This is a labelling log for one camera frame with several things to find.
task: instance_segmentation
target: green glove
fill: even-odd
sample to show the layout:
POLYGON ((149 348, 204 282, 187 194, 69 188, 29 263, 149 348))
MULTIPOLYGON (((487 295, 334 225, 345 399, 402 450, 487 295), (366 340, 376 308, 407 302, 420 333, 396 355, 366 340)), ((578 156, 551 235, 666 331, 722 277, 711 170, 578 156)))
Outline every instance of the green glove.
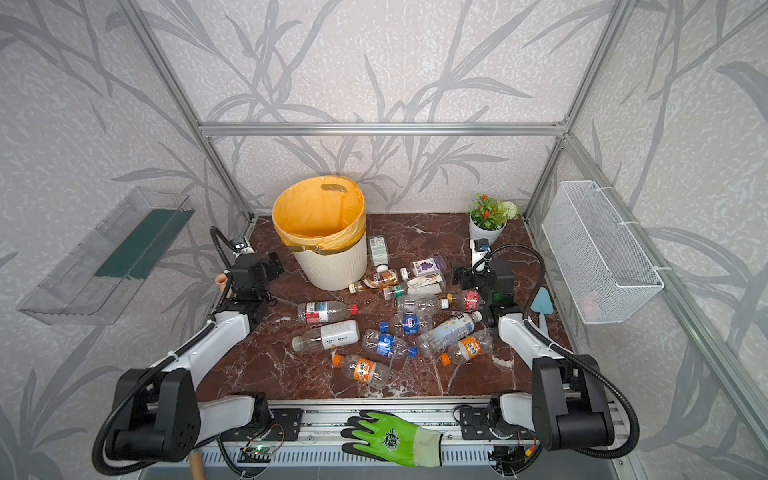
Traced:
POLYGON ((349 417, 352 426, 344 429, 345 439, 367 443, 345 443, 342 450, 382 462, 399 463, 405 467, 439 467, 442 433, 423 429, 389 413, 360 410, 359 417, 349 417))

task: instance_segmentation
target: trash can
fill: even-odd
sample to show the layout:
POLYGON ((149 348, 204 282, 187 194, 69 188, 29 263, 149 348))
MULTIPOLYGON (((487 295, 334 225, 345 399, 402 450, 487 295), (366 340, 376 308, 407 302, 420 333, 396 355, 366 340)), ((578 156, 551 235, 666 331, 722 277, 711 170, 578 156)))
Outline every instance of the trash can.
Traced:
POLYGON ((323 290, 346 290, 366 272, 366 198, 346 177, 314 177, 275 201, 272 223, 306 278, 323 290))

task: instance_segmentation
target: small trowel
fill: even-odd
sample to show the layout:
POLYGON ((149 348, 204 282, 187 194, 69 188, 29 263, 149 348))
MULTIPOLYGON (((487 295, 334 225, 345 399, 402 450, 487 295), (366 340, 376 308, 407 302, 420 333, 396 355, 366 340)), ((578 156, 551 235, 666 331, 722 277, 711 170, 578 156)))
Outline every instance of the small trowel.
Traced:
POLYGON ((554 313, 554 307, 552 306, 552 299, 549 298, 549 292, 543 286, 538 289, 536 298, 533 299, 533 304, 531 304, 531 310, 538 313, 538 329, 549 337, 547 317, 545 315, 554 313))

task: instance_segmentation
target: white flower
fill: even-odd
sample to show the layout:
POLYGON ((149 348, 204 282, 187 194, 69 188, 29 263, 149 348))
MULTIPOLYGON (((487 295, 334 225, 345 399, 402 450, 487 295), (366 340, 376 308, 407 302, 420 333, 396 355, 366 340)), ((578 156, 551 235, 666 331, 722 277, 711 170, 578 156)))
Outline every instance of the white flower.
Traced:
POLYGON ((501 202, 501 204, 498 206, 498 211, 507 217, 508 220, 520 216, 520 209, 512 202, 501 202))

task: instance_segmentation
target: gray wall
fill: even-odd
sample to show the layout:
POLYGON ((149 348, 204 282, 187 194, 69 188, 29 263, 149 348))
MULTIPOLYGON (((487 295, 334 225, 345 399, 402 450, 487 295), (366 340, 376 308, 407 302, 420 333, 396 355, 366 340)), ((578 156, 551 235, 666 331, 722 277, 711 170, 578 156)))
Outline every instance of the gray wall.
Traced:
MULTIPOLYGON (((204 121, 561 121, 613 0, 141 1, 204 121)), ((218 138, 268 212, 317 174, 371 212, 525 205, 549 137, 218 138)))
MULTIPOLYGON (((768 392, 768 3, 638 2, 576 135, 768 392)), ((549 255, 571 339, 641 420, 648 478, 768 478, 768 460, 665 302, 585 327, 540 230, 564 156, 531 225, 549 255)))
POLYGON ((111 2, 0 5, 0 477, 101 478, 93 437, 114 382, 202 320, 221 266, 207 228, 242 232, 111 2), (19 301, 136 185, 196 210, 111 326, 46 326, 19 301))

